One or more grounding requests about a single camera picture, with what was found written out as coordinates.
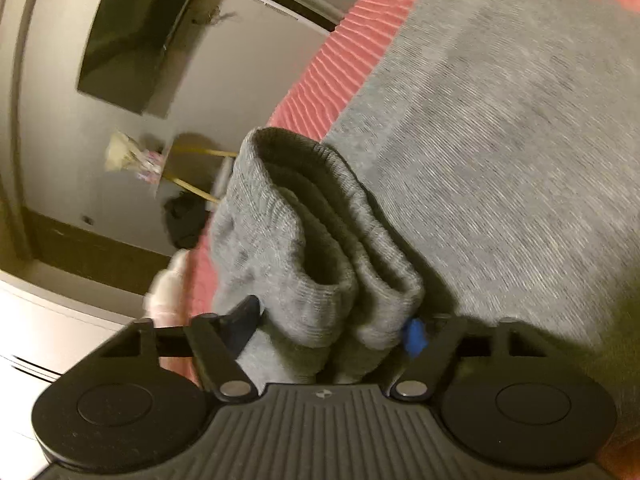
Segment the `black bag on floor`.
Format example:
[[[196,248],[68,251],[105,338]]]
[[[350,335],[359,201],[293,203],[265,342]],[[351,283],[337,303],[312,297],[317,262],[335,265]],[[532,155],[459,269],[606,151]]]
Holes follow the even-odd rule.
[[[193,249],[200,240],[210,215],[207,200],[200,196],[181,192],[163,204],[164,225],[176,249]]]

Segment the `yellow round side table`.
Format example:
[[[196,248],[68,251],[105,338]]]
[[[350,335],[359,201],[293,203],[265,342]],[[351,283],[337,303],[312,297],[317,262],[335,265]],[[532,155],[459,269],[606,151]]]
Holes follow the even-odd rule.
[[[226,194],[237,157],[237,152],[220,150],[207,136],[180,133],[163,150],[153,195],[160,200],[184,191],[213,207]]]

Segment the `flower bouquet gift box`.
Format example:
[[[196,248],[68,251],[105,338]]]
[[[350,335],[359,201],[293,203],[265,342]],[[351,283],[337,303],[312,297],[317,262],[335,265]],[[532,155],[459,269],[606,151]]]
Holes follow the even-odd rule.
[[[129,171],[144,182],[157,183],[163,166],[164,158],[159,152],[142,148],[137,141],[119,131],[111,135],[105,152],[105,171]]]

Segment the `wall mounted black television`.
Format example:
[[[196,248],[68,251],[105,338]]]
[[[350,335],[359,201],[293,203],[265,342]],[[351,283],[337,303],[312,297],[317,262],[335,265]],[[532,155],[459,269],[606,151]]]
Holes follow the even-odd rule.
[[[101,0],[77,90],[141,114],[155,91],[168,47],[190,0]]]

